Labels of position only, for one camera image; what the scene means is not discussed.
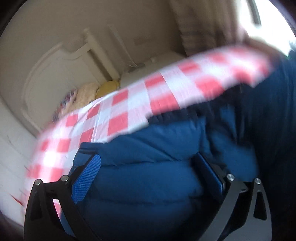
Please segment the blue quilted down jacket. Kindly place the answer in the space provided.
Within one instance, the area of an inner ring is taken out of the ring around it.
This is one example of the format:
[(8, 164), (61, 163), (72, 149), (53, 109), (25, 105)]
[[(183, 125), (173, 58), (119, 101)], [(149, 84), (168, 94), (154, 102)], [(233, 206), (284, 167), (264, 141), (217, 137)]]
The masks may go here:
[(261, 179), (272, 239), (295, 240), (295, 52), (256, 87), (236, 85), (208, 102), (149, 118), (108, 143), (83, 143), (73, 169), (77, 208), (102, 240), (195, 239), (213, 199), (194, 156), (236, 178)]

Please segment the red blue patterned pillow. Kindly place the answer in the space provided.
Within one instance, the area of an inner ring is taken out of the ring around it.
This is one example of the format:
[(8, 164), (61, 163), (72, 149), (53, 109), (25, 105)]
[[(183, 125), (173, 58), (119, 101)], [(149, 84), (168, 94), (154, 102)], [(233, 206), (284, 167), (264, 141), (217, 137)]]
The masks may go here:
[(54, 123), (57, 122), (69, 112), (70, 107), (72, 106), (74, 100), (76, 99), (77, 91), (78, 91), (77, 89), (70, 90), (64, 96), (64, 98), (58, 104), (58, 107), (53, 114), (52, 122)]

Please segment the beige floral pillow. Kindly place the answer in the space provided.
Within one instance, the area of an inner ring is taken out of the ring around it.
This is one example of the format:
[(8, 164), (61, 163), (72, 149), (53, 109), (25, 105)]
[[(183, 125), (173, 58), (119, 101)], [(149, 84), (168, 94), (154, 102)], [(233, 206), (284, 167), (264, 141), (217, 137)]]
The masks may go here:
[(87, 83), (80, 87), (77, 91), (73, 103), (70, 105), (69, 113), (77, 109), (87, 106), (95, 100), (99, 84), (97, 82)]

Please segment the yellow pillow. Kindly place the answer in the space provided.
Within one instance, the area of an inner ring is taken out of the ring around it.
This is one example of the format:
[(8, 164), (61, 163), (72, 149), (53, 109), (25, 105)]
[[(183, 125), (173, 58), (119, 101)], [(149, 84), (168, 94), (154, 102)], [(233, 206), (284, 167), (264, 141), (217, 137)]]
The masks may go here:
[(104, 97), (120, 88), (119, 80), (111, 80), (102, 84), (96, 91), (95, 99)]

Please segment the cream wooden headboard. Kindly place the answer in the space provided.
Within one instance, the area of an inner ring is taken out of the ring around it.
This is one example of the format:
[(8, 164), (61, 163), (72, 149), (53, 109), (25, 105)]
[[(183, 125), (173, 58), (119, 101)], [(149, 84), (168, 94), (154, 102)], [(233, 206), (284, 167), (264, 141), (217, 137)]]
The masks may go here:
[(120, 73), (89, 28), (82, 31), (83, 45), (68, 51), (63, 43), (48, 50), (33, 66), (22, 90), (21, 112), (36, 133), (51, 119), (67, 92), (83, 84), (102, 85)]

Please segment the pink checkered bed sheet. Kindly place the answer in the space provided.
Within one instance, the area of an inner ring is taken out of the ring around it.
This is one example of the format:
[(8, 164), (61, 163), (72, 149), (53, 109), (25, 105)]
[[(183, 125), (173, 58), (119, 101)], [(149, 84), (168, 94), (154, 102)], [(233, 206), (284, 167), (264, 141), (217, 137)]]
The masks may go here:
[(272, 70), (266, 54), (245, 46), (218, 48), (166, 64), (67, 114), (38, 137), (25, 178), (23, 203), (36, 179), (56, 181), (67, 174), (83, 142), (108, 142), (142, 128), (147, 118), (217, 97), (239, 83), (258, 84)]

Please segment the white bedside table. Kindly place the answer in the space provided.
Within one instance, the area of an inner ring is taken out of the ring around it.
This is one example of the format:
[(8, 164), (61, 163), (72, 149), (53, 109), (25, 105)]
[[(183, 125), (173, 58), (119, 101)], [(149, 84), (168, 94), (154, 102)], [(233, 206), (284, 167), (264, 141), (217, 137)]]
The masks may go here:
[(183, 59), (185, 59), (184, 55), (173, 51), (166, 52), (156, 57), (151, 57), (149, 60), (138, 64), (136, 67), (122, 74), (120, 79), (120, 89)]

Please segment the beige ship print curtain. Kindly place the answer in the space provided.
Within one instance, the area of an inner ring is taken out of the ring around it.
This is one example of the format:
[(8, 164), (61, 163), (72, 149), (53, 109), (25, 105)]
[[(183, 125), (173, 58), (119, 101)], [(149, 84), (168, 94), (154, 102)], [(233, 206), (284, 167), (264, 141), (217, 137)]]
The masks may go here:
[(170, 1), (187, 56), (244, 41), (236, 1)]

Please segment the wall socket panel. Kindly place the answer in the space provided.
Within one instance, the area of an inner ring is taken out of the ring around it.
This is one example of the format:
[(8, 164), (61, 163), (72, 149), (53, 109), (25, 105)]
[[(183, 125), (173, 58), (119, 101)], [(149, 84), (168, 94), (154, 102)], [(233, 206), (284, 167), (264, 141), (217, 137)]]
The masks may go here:
[(136, 46), (151, 43), (154, 40), (152, 36), (137, 36), (133, 38), (133, 42)]

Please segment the window frame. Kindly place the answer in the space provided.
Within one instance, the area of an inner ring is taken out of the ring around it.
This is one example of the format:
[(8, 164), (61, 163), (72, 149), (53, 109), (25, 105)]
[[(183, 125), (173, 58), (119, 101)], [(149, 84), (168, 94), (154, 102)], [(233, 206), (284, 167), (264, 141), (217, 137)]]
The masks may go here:
[(248, 7), (255, 25), (261, 25), (261, 19), (255, 0), (247, 0)]

